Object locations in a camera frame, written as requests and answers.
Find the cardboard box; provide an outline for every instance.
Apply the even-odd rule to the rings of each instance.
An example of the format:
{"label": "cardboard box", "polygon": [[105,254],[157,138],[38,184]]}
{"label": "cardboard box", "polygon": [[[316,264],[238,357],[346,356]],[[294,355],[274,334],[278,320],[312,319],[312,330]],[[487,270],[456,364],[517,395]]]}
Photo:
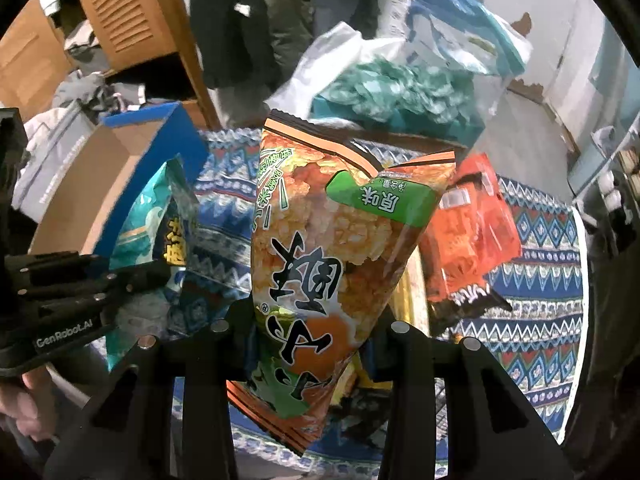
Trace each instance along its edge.
{"label": "cardboard box", "polygon": [[30,252],[110,256],[131,205],[160,166],[179,156],[193,184],[207,155],[180,103],[105,119],[60,181]]}

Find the gray bag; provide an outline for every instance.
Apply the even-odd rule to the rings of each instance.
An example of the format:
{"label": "gray bag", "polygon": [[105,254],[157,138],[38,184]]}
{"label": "gray bag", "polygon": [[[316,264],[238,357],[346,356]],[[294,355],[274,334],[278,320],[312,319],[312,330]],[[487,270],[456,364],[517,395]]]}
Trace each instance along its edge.
{"label": "gray bag", "polygon": [[31,154],[15,185],[12,207],[40,223],[66,170],[93,132],[93,123],[74,101],[49,138]]}

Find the white plastic bag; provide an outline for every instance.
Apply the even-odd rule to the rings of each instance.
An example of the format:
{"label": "white plastic bag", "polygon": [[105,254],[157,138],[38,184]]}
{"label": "white plastic bag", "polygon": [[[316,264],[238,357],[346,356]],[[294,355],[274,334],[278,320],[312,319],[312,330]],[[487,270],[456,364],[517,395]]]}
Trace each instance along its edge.
{"label": "white plastic bag", "polygon": [[347,67],[366,63],[375,57],[395,59],[402,49],[403,38],[363,40],[362,35],[338,23],[319,36],[303,54],[291,79],[278,88],[265,103],[288,114],[306,119],[316,94],[334,81]]}

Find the yellow snack bag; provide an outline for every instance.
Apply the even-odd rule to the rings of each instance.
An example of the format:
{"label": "yellow snack bag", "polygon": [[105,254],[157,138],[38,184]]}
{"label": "yellow snack bag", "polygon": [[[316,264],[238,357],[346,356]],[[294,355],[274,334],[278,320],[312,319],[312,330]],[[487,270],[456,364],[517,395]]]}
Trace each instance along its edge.
{"label": "yellow snack bag", "polygon": [[455,168],[454,153],[383,170],[353,140],[272,111],[252,236],[258,365],[230,400],[303,453],[398,284]]}

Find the wooden cabinet door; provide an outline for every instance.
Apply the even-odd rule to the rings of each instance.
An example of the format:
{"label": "wooden cabinet door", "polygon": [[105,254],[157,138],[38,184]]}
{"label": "wooden cabinet door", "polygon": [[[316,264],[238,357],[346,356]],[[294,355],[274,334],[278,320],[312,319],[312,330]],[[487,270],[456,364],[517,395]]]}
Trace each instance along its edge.
{"label": "wooden cabinet door", "polygon": [[0,40],[0,102],[20,108],[27,121],[51,108],[56,88],[72,70],[39,0],[29,0]]}
{"label": "wooden cabinet door", "polygon": [[158,0],[80,0],[111,68],[175,52]]}

